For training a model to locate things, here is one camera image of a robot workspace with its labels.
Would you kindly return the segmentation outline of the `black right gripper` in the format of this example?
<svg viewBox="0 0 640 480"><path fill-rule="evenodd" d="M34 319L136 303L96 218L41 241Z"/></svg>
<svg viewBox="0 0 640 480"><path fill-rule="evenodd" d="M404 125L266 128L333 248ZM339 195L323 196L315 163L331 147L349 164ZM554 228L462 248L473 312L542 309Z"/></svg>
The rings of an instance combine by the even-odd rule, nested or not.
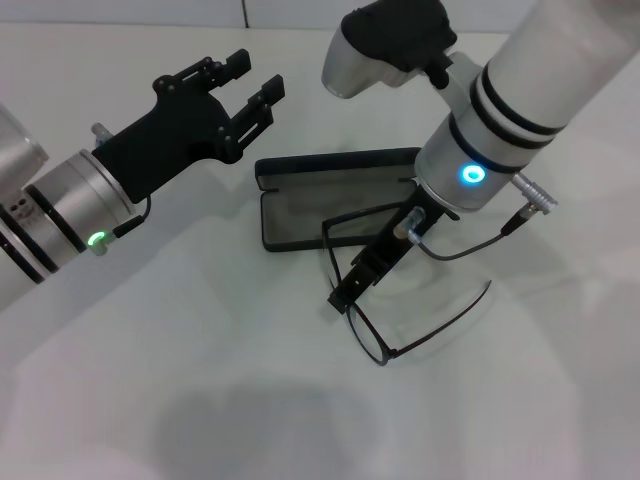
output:
<svg viewBox="0 0 640 480"><path fill-rule="evenodd" d="M417 226L413 227L419 234L426 233L443 215L454 221L460 219L454 211L442 206L425 190L417 187L401 203L374 240L354 259L353 268L345 276L337 268L330 270L332 291L327 301L340 314L353 306L371 285L378 283L412 248L411 241L407 237L399 238L394 229L405 221L415 207L423 211Z"/></svg>

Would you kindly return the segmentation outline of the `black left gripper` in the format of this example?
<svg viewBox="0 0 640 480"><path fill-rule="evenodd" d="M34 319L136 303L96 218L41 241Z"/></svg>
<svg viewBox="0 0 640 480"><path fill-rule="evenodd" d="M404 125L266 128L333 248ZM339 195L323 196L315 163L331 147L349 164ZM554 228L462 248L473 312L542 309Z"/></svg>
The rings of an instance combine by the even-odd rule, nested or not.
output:
<svg viewBox="0 0 640 480"><path fill-rule="evenodd" d="M285 96L277 74L232 118L210 91L251 69L247 50L224 62L205 57L154 82L157 101L146 115L93 150L129 199L138 203L200 160L233 164L274 122L272 107Z"/></svg>

